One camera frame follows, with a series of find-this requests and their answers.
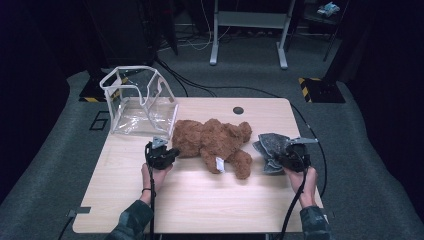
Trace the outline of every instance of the teddy bear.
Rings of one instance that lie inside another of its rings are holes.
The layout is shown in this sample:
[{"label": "teddy bear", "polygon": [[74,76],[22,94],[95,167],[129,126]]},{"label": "teddy bear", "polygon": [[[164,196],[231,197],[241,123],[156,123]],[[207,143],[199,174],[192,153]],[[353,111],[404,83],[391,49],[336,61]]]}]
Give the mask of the teddy bear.
[{"label": "teddy bear", "polygon": [[180,158],[201,156],[211,173],[220,173],[216,158],[233,166],[236,178],[250,176],[252,157],[240,147],[249,142],[252,128],[248,122],[238,126],[209,119],[204,124],[194,120],[178,120],[172,136],[172,147]]}]

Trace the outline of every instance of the sleeve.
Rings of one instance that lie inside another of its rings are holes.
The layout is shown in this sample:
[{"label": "sleeve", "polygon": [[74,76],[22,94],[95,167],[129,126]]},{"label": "sleeve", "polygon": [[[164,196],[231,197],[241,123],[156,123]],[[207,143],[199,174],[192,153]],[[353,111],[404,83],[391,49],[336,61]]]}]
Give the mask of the sleeve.
[{"label": "sleeve", "polygon": [[137,200],[121,213],[118,225],[105,239],[135,239],[138,234],[144,231],[144,228],[152,218],[152,209],[146,203]]},{"label": "sleeve", "polygon": [[334,240],[330,225],[318,206],[310,206],[300,211],[305,240]]}]

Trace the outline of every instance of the clear plastic bin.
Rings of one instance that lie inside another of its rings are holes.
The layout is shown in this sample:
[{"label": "clear plastic bin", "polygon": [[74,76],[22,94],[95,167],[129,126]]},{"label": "clear plastic bin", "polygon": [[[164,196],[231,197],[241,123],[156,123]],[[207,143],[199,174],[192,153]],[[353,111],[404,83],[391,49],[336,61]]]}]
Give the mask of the clear plastic bin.
[{"label": "clear plastic bin", "polygon": [[165,78],[148,66],[116,67],[100,81],[111,133],[169,139],[178,103]]}]

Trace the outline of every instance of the human hand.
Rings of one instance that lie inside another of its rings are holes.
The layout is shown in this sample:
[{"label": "human hand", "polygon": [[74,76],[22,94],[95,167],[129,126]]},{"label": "human hand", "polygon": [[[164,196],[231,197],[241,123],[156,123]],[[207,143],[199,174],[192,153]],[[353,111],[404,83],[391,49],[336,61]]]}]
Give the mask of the human hand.
[{"label": "human hand", "polygon": [[[303,182],[303,172],[295,172],[288,168],[284,168],[284,172],[290,179],[291,186],[293,191],[297,193],[300,185]],[[315,189],[317,186],[318,173],[313,167],[308,168],[308,173],[306,175],[305,186],[303,188],[303,193],[300,194],[299,202],[302,208],[309,206],[316,206],[315,203]]]},{"label": "human hand", "polygon": [[[152,169],[153,171],[153,179],[155,180],[155,192],[158,192],[159,189],[162,187],[162,184],[165,180],[165,176],[168,174],[169,171],[171,171],[173,165],[169,165],[167,168],[163,170],[157,170]],[[143,164],[141,168],[141,174],[143,175],[143,189],[146,189],[141,194],[140,200],[145,202],[146,204],[150,204],[152,191],[147,190],[151,189],[151,183],[150,183],[150,174],[149,174],[149,167],[146,163]]]}]

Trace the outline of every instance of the table top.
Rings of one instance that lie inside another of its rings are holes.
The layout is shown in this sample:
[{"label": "table top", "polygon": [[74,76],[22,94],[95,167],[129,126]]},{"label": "table top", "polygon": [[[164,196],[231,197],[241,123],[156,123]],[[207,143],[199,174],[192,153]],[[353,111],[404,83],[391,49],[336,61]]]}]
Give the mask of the table top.
[{"label": "table top", "polygon": [[[202,123],[216,118],[222,123],[249,122],[250,142],[242,149],[253,159],[252,173],[236,179],[228,163],[225,173],[210,173],[200,157],[176,158],[155,202],[156,233],[276,233],[280,232],[294,192],[284,174],[265,174],[264,160],[253,148],[263,133],[299,137],[290,106],[282,98],[177,98],[177,120]],[[234,107],[243,108],[235,114]],[[144,147],[152,137],[109,134],[100,154],[81,207],[73,224],[77,233],[107,233],[119,215],[141,195]],[[316,202],[322,207],[318,194]],[[296,204],[288,232],[301,232]]]}]

